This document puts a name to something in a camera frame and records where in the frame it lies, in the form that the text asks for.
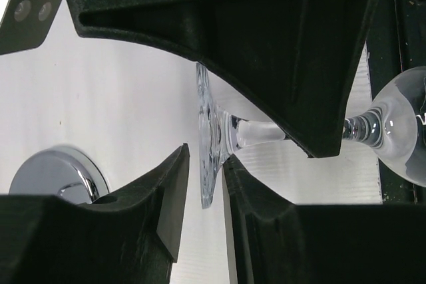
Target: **wine glass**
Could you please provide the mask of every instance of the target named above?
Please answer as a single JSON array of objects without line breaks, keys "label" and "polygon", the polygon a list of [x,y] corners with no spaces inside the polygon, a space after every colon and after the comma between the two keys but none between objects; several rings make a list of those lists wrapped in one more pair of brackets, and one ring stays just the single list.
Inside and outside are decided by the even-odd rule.
[{"label": "wine glass", "polygon": [[[280,141],[286,134],[273,122],[238,118],[212,97],[206,67],[196,65],[201,203],[212,204],[216,176],[239,149]],[[375,97],[370,109],[344,121],[342,139],[368,145],[402,178],[426,187],[426,67],[405,71]]]}]

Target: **white surface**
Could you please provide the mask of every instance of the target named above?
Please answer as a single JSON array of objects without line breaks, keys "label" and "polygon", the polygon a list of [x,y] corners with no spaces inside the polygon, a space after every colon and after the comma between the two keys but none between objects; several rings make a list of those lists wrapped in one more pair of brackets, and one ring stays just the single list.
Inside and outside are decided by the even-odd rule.
[{"label": "white surface", "polygon": [[[0,57],[0,191],[32,154],[71,144],[117,189],[149,171],[182,143],[191,153],[179,262],[172,283],[228,283],[220,178],[202,211],[198,181],[195,64],[156,49],[77,37],[65,3],[42,47]],[[212,78],[222,106],[265,119],[246,99]],[[369,106],[365,61],[348,112]],[[238,156],[261,181],[297,203],[378,203],[377,159],[344,144],[341,156],[309,160],[292,142],[264,144]]]}]

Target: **mounting hole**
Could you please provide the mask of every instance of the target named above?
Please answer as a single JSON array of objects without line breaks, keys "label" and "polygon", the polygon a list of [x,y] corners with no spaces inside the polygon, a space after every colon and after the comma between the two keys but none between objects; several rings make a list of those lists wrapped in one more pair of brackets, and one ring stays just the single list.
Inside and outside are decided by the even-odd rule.
[{"label": "mounting hole", "polygon": [[27,18],[30,11],[31,11],[30,0],[21,1],[15,9],[15,20],[20,23],[25,18]]},{"label": "mounting hole", "polygon": [[52,11],[52,4],[45,3],[39,11],[39,20],[40,21],[46,20],[47,17],[51,14],[51,11]]},{"label": "mounting hole", "polygon": [[116,196],[103,196],[99,199],[97,199],[93,204],[108,204],[116,202],[118,199]]}]

